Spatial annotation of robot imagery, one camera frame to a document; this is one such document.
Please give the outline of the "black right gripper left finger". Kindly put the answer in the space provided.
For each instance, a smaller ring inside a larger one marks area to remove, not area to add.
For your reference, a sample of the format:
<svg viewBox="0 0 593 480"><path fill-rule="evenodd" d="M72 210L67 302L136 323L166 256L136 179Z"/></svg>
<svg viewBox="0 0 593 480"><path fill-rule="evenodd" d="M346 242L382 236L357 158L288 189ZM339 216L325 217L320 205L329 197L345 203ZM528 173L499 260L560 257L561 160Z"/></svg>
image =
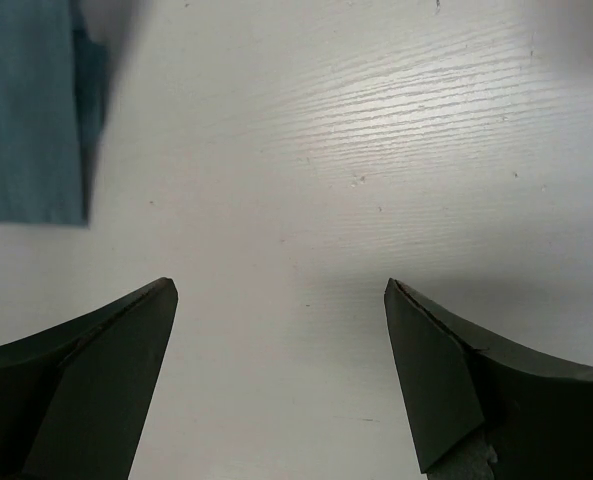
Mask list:
<svg viewBox="0 0 593 480"><path fill-rule="evenodd" d="M169 278L0 346L0 479L126 479L178 304Z"/></svg>

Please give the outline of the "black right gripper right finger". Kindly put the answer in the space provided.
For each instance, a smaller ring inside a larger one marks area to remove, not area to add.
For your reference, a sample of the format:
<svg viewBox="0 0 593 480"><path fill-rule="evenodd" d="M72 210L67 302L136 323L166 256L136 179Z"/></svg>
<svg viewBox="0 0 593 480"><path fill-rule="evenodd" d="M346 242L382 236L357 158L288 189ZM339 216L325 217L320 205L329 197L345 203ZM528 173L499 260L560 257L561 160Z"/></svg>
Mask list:
<svg viewBox="0 0 593 480"><path fill-rule="evenodd" d="M593 367L467 321L397 280L384 304L420 471L593 479Z"/></svg>

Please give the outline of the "teal blue t-shirt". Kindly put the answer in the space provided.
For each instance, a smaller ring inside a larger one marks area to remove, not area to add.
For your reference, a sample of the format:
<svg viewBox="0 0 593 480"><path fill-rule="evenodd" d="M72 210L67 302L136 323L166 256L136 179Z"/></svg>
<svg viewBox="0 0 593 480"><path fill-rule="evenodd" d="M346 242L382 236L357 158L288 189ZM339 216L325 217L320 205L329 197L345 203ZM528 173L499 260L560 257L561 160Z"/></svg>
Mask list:
<svg viewBox="0 0 593 480"><path fill-rule="evenodd" d="M107 50L77 1L0 1L0 222L84 225Z"/></svg>

